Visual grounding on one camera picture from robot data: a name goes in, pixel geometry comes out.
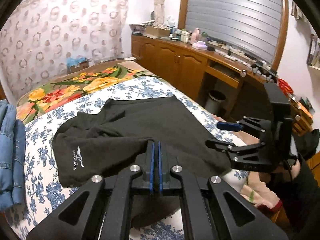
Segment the right hand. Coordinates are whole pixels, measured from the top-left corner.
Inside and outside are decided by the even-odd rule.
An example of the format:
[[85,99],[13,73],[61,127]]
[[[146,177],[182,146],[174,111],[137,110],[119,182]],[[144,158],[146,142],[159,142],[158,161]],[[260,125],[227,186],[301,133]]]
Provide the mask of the right hand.
[[297,155],[295,160],[282,161],[272,174],[282,181],[293,181],[300,173],[301,164],[300,156]]

